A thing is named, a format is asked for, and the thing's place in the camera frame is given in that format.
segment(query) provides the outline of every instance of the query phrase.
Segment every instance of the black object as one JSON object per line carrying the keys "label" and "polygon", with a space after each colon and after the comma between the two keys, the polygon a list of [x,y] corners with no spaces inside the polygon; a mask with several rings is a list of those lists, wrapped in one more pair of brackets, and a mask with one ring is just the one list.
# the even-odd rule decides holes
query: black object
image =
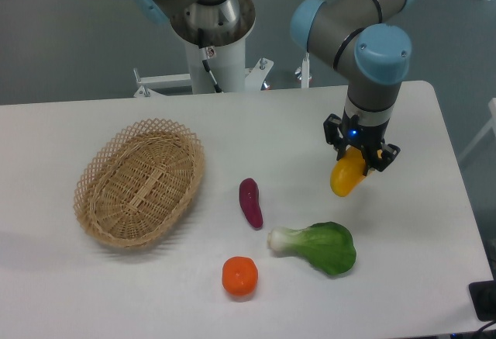
{"label": "black object", "polygon": [[468,285],[477,318],[496,320],[496,281],[473,282]]}
{"label": "black object", "polygon": [[324,122],[325,141],[338,151],[337,161],[344,156],[348,145],[360,150],[365,160],[363,176],[367,176],[372,168],[382,172],[400,152],[399,147],[384,142],[387,124],[365,127],[360,125],[357,115],[348,118],[345,114],[341,120],[336,114],[331,114]]}

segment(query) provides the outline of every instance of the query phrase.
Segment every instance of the black cable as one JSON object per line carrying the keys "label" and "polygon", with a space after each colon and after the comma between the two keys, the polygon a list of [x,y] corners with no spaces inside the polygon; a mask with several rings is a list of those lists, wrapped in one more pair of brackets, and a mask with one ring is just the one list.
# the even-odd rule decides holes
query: black cable
{"label": "black cable", "polygon": [[472,335],[472,339],[481,339],[481,334],[484,330],[486,330],[489,326],[493,326],[496,324],[496,320],[491,321],[490,323],[486,323],[483,327],[477,330],[474,335]]}
{"label": "black cable", "polygon": [[[198,48],[201,50],[205,48],[206,46],[204,45],[204,38],[205,34],[202,29],[198,29]],[[222,88],[220,88],[219,83],[217,83],[217,80],[215,79],[214,74],[212,73],[212,69],[210,68],[210,65],[208,64],[208,59],[205,58],[204,60],[201,61],[203,64],[203,68],[205,71],[210,75],[210,79],[212,80],[212,84],[214,85],[215,93],[222,93]]]}

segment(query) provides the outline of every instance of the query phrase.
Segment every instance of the gray floor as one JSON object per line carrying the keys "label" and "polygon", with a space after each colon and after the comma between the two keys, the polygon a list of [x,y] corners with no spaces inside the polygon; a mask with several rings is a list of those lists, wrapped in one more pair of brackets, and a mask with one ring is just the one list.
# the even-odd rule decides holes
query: gray floor
{"label": "gray floor", "polygon": [[[302,1],[253,0],[247,66],[262,56],[275,61],[268,78],[274,88],[298,87],[293,72],[303,53],[288,27]],[[0,17],[0,104],[127,98],[136,90],[134,67],[142,76],[187,72],[170,27],[147,22],[131,0],[0,0]],[[407,80],[435,87],[458,154],[489,119],[487,103],[496,97],[496,2],[417,0],[390,23],[412,38]],[[312,73],[314,86],[346,83],[317,60]],[[487,139],[462,168],[484,239],[496,238],[495,158],[494,138]]]}

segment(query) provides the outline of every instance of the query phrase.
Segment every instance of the metal bracket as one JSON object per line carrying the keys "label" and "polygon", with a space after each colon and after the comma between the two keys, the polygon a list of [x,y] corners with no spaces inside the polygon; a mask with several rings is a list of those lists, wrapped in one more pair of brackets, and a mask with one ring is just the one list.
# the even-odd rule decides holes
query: metal bracket
{"label": "metal bracket", "polygon": [[[262,57],[255,67],[245,69],[245,91],[251,92],[268,89],[270,86],[265,82],[265,78],[273,66],[273,61]],[[167,90],[168,88],[191,86],[190,74],[141,78],[138,69],[134,68],[133,72],[136,79],[136,86],[138,87],[138,90],[134,93],[133,97],[164,96],[161,93],[153,91],[153,89]]]}

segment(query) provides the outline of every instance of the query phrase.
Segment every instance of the white metal frame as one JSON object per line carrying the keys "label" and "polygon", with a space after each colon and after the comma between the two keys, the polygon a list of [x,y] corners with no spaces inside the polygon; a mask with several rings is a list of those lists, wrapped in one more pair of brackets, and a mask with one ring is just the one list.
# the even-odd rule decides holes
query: white metal frame
{"label": "white metal frame", "polygon": [[484,124],[480,131],[475,135],[471,142],[463,149],[458,156],[458,164],[462,164],[474,151],[475,147],[482,141],[482,139],[490,132],[493,131],[496,136],[496,98],[489,102],[489,110],[491,111],[491,118]]}
{"label": "white metal frame", "polygon": [[[247,68],[245,70],[245,91],[251,92],[261,90],[265,78],[273,66],[273,61],[268,60],[267,58],[260,58],[255,67]],[[138,74],[138,70],[134,69],[134,75],[136,77],[136,86],[138,87],[134,97],[165,96],[161,93],[155,92],[153,89],[163,89],[167,92],[168,88],[187,87],[191,85],[190,74],[175,74],[141,78]]]}

